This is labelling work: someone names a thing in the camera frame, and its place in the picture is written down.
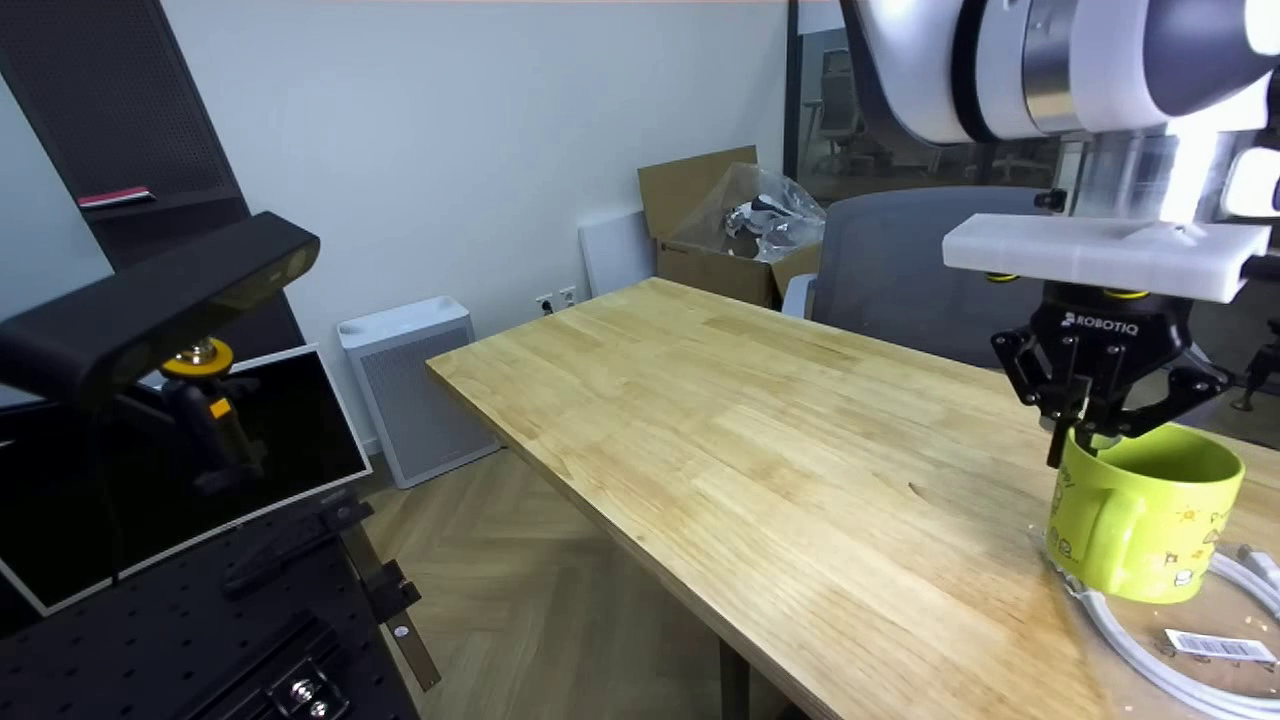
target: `white radiator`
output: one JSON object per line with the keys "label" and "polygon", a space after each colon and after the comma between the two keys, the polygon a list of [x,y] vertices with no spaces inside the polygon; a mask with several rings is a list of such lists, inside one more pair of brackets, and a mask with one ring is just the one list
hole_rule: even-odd
{"label": "white radiator", "polygon": [[426,483],[498,450],[483,422],[426,369],[427,357],[473,340],[473,312],[419,302],[335,330],[364,414],[399,488]]}

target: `mug handle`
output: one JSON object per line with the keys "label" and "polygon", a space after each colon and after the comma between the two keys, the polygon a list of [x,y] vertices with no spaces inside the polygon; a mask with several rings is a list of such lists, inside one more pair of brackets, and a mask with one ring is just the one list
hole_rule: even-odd
{"label": "mug handle", "polygon": [[1095,511],[1092,541],[1088,541],[1088,564],[1102,564],[1092,577],[1105,591],[1117,591],[1124,584],[1124,562],[1135,532],[1135,517],[1143,511],[1143,502],[1113,488],[1105,509]]}

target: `wooden table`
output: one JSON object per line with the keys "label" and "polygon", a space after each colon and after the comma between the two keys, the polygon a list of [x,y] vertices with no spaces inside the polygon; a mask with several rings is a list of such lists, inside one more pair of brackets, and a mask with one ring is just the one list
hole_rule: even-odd
{"label": "wooden table", "polygon": [[[814,718],[1128,703],[1036,554],[1050,436],[995,371],[666,279],[431,369]],[[1280,462],[1238,454],[1227,541],[1280,547]]]}

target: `floor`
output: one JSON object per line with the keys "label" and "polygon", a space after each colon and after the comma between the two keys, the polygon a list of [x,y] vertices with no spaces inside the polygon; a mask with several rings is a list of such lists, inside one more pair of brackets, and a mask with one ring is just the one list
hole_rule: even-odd
{"label": "floor", "polygon": [[[426,718],[706,720],[721,645],[511,454],[374,495],[368,536],[426,591],[412,607],[444,681]],[[751,718],[790,718],[751,681]]]}
{"label": "floor", "polygon": [[1182,422],[1209,428],[1209,431],[1219,431],[1219,436],[1260,445],[1260,450],[1280,450],[1280,396],[1274,389],[1258,393],[1249,414],[1239,410],[1239,389],[1227,389],[1223,396],[1193,410]]}

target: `cable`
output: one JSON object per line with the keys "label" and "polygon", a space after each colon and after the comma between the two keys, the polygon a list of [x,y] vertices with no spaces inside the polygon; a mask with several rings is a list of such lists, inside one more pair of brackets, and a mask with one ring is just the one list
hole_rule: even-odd
{"label": "cable", "polygon": [[[1251,547],[1244,547],[1244,562],[1258,564],[1260,573],[1268,567],[1268,556],[1260,556]],[[1239,584],[1251,601],[1260,601],[1280,620],[1280,584],[1274,577],[1260,577],[1223,554],[1217,554],[1209,567],[1213,567],[1213,577]],[[1169,696],[1186,699],[1190,710],[1195,710],[1205,718],[1239,718],[1239,720],[1275,720],[1280,718],[1280,699],[1238,696],[1238,691],[1199,685],[1199,681],[1169,669],[1164,659],[1155,659],[1143,645],[1135,645],[1124,631],[1124,625],[1113,615],[1105,591],[1072,584],[1072,596],[1079,601],[1086,615],[1095,625],[1095,631],[1113,645],[1113,654],[1124,663],[1132,663],[1143,681],[1152,681]]]}
{"label": "cable", "polygon": [[1251,567],[1251,577],[1260,577],[1274,590],[1280,590],[1280,567],[1275,567],[1275,562],[1268,554],[1244,545],[1238,556],[1239,556],[1244,567]]}

